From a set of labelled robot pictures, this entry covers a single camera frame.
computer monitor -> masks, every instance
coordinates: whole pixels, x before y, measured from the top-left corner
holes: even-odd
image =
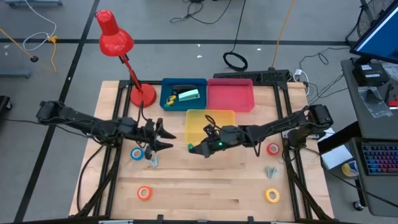
[[[350,52],[361,56],[357,61],[361,64],[369,63],[372,58],[398,63],[398,0],[373,22]]]

tape roll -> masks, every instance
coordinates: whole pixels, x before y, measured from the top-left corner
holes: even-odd
[[[142,186],[137,190],[139,200],[148,200],[152,195],[152,189],[148,186]]]
[[[131,159],[134,159],[135,161],[141,160],[144,157],[144,151],[138,147],[135,147],[131,152],[130,152]]]
[[[274,156],[279,153],[279,146],[276,143],[270,143],[267,146],[267,152],[268,154]]]
[[[279,192],[276,189],[266,190],[266,199],[270,203],[277,203],[279,201]]]

black keyboard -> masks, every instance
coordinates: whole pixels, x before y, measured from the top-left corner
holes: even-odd
[[[369,175],[398,175],[398,143],[362,143],[362,154]]]
[[[267,84],[287,82],[289,76],[288,70],[271,70],[258,72],[216,73],[213,75],[213,78],[248,78],[253,81],[253,84]]]

yellow bin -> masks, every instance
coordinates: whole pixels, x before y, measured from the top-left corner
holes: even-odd
[[[185,141],[196,146],[207,135],[203,128],[209,124],[205,115],[211,116],[217,126],[235,125],[235,112],[231,110],[188,110],[185,122]]]

yellow tape roll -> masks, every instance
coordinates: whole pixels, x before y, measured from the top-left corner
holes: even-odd
[[[266,190],[266,199],[270,203],[277,203],[279,201],[279,192],[276,189]]]

